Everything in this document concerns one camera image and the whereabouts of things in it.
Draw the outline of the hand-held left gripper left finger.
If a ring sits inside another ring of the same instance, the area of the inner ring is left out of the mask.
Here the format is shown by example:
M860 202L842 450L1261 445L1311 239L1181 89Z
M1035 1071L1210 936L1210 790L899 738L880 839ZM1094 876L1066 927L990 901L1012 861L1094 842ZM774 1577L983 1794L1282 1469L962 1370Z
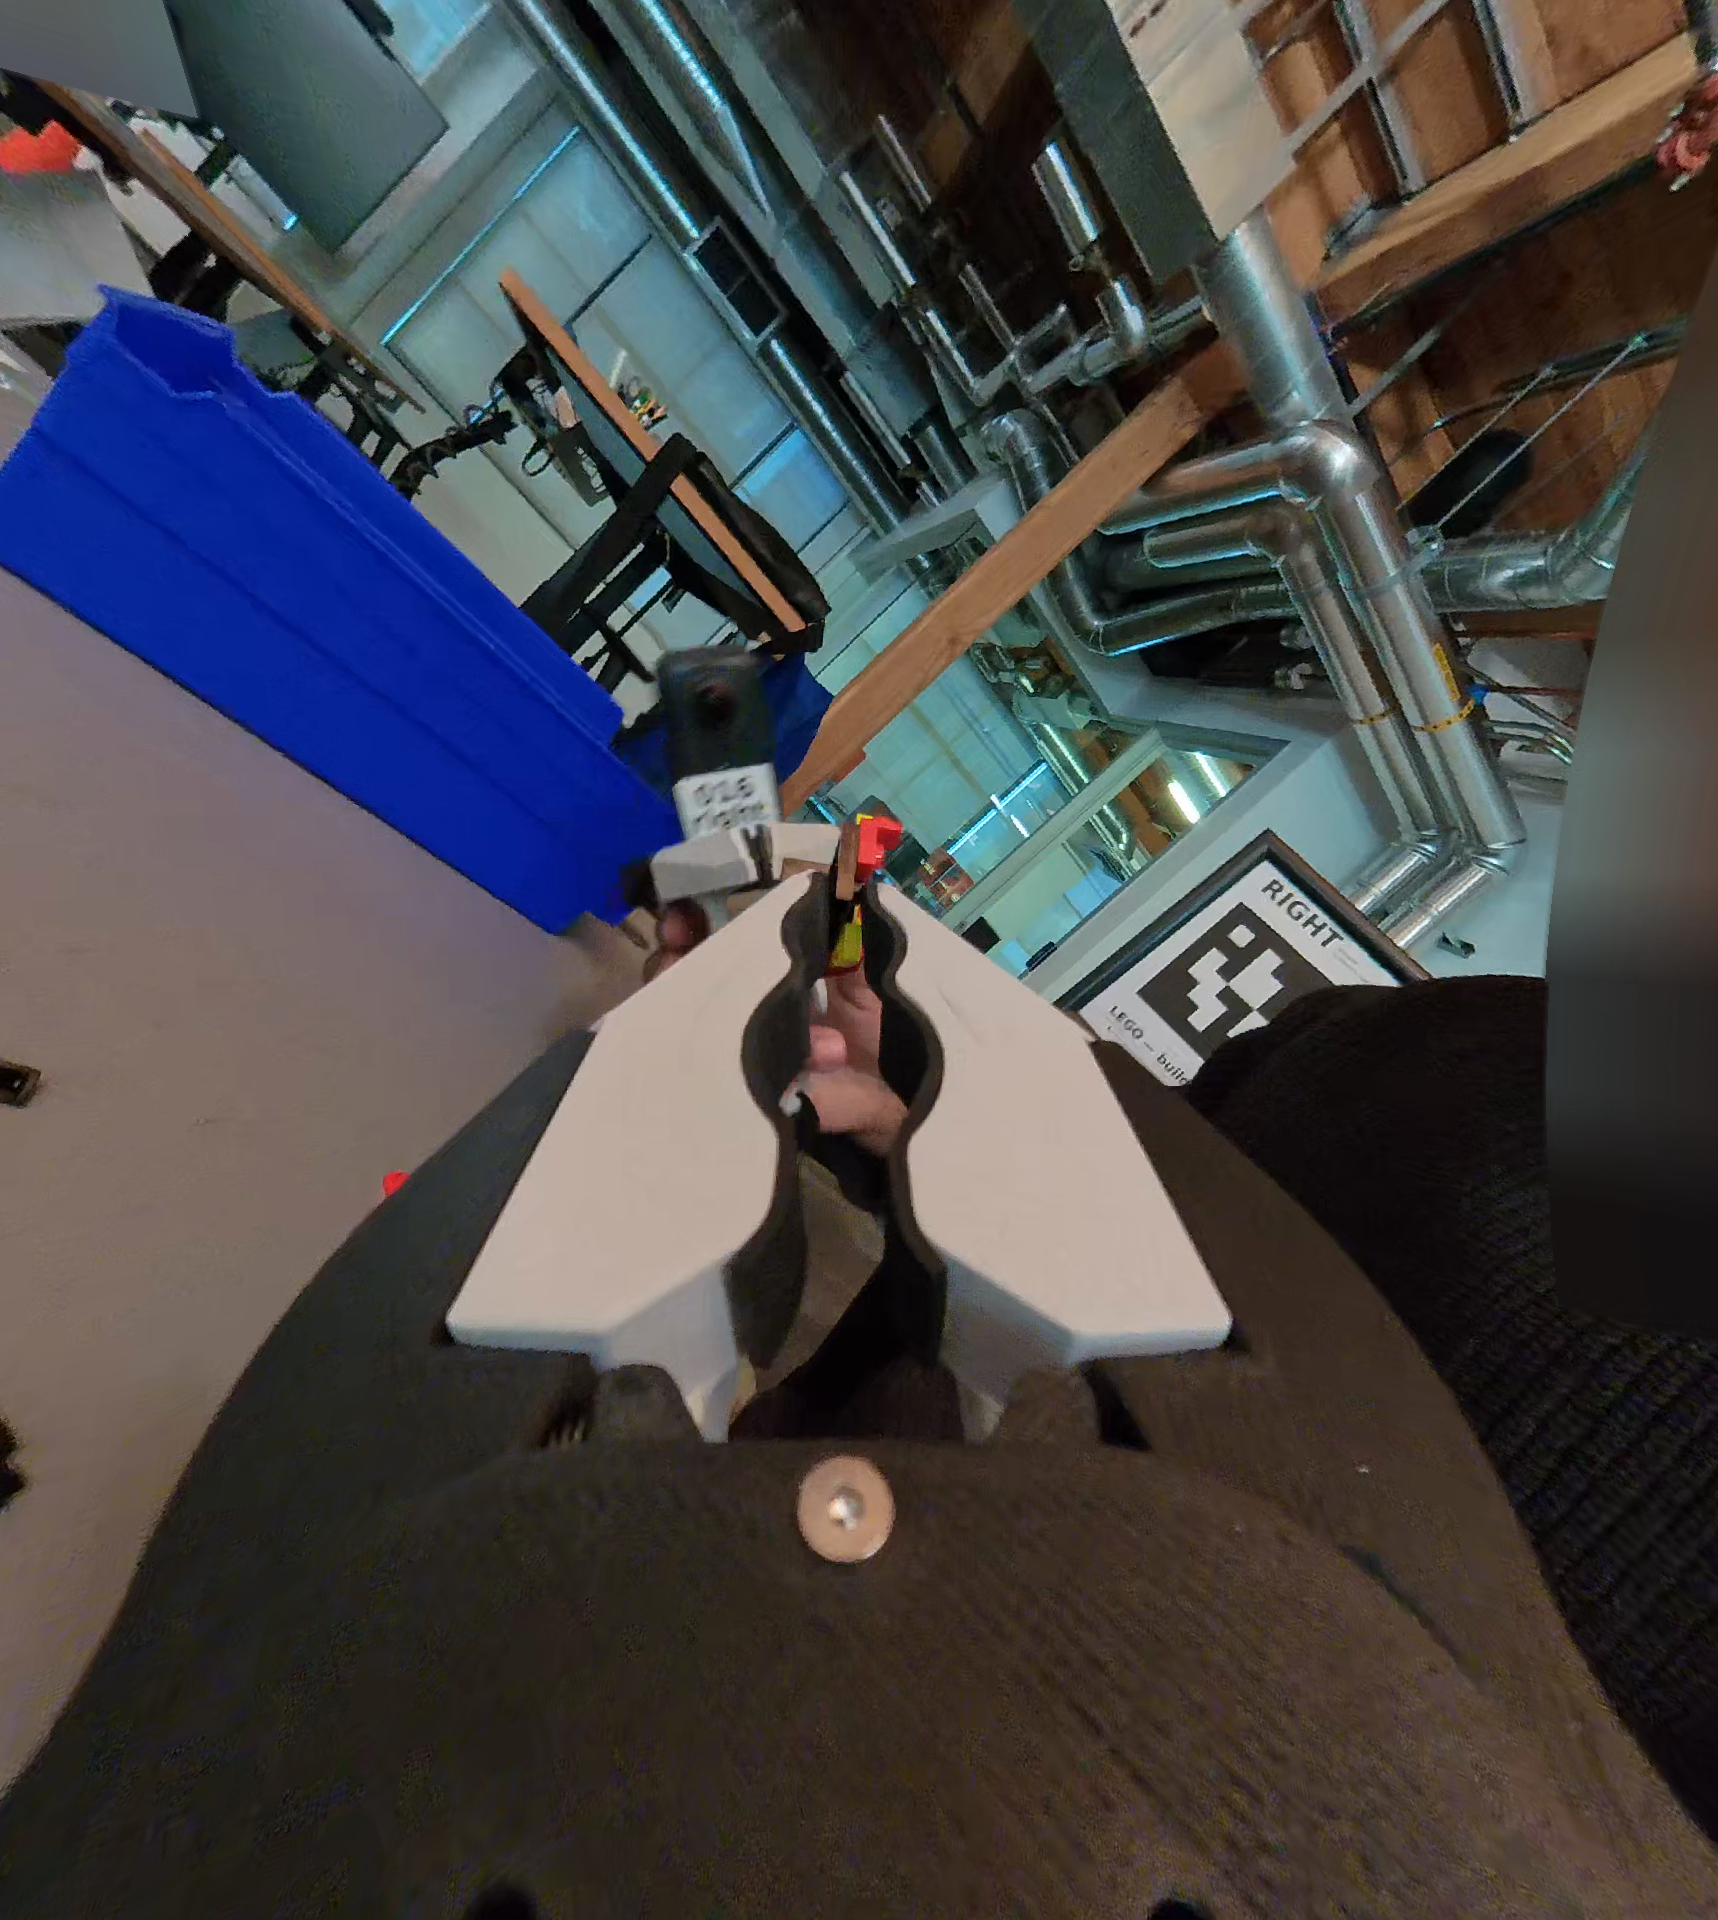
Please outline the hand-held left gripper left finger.
M446 1312L452 1342L661 1370L729 1441L802 1307L799 1104L821 880L788 876L603 1021Z

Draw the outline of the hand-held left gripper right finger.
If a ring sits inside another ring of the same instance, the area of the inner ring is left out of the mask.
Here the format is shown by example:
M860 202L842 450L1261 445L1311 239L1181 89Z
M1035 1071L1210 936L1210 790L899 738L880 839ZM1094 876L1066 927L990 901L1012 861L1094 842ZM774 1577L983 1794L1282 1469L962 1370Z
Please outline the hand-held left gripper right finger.
M893 887L863 908L887 1156L887 1274L909 1349L989 1439L1035 1374L1221 1350L1234 1317L1092 1035Z

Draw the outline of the yellow wing lego assembly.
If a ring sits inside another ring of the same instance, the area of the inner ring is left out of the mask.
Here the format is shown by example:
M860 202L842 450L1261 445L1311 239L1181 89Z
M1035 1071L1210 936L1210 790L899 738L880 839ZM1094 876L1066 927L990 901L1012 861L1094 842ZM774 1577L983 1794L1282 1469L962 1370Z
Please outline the yellow wing lego assembly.
M878 880L905 839L890 814L863 813L838 828L829 869L829 963L827 979L842 979L867 966L868 888Z

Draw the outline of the person's right hand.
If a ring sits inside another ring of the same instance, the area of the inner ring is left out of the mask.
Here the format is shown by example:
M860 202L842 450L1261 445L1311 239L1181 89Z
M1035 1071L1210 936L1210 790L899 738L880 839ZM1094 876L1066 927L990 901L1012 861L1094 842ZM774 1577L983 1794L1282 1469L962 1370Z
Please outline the person's right hand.
M756 1202L799 1146L827 1165L854 1148L887 1162L907 1100L880 1068L884 1004L831 989L821 1009L825 885L795 876L700 930L700 906L657 912L672 976L644 980L599 1028L574 1095L638 1102L638 1150L689 1153L672 1192Z

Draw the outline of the blue jacket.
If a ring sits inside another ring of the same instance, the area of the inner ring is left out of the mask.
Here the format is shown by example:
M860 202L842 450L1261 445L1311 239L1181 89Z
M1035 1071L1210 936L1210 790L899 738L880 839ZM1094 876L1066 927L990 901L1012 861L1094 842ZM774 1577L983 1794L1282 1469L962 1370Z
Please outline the blue jacket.
M774 728L771 767L784 785L807 760L832 704L831 690L811 672L802 656L754 655L761 694ZM651 708L620 728L611 753L663 800L674 799L676 775L670 771L667 728L661 708Z

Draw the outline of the wooden top standing desk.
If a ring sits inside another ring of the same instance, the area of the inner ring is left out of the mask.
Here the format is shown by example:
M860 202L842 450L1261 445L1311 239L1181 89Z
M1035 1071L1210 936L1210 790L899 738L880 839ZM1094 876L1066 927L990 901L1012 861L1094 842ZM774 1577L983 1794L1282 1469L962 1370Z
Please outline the wooden top standing desk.
M640 672L614 621L663 575L674 596L726 621L756 652L817 652L829 605L795 549L700 445L649 429L523 277L507 268L499 288L523 338L504 366L507 399L557 469L603 482L607 505L597 533L523 603L527 617L565 652L601 640L612 674Z

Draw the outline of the framed black white tag sign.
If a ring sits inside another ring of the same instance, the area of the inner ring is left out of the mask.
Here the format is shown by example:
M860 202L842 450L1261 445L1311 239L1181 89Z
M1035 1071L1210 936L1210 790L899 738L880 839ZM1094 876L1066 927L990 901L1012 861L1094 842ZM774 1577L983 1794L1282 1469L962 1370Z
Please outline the framed black white tag sign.
M1263 830L1056 1006L1163 1087L1185 1088L1230 1041L1277 1025L1305 996L1427 980L1305 857Z

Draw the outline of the wooden ceiling beam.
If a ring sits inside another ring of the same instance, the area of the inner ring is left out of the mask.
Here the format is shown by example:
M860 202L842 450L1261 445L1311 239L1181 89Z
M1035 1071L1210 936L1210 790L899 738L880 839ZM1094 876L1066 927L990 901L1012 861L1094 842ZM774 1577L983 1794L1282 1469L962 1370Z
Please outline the wooden ceiling beam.
M1248 384L1228 343L1186 356L1041 505L836 693L811 751L780 788L784 813L797 814L821 788L848 779L876 735L1177 461Z

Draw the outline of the blue plastic bin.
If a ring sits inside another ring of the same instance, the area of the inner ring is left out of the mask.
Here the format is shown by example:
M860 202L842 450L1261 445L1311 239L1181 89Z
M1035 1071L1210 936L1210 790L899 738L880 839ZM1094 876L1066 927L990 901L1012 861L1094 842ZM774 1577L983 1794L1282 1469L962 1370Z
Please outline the blue plastic bin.
M0 567L547 932L679 835L619 702L221 322L104 290Z

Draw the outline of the computer monitor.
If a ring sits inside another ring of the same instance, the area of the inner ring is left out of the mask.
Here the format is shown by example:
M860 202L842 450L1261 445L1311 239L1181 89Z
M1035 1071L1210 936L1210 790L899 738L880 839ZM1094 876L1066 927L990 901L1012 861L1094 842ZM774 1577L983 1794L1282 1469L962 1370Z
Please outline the computer monitor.
M169 3L201 122L319 246L343 248L449 120L375 3Z

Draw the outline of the silver ventilation duct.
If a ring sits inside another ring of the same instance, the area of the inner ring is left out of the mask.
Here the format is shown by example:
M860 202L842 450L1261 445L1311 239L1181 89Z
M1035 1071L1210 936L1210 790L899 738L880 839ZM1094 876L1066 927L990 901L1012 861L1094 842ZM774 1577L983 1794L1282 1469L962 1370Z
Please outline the silver ventilation duct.
M1196 283L1266 437L1171 462L1091 517L1177 536L1189 565L1271 565L1391 813L1388 847L1345 891L1419 955L1499 891L1529 828L1268 206L1230 230Z

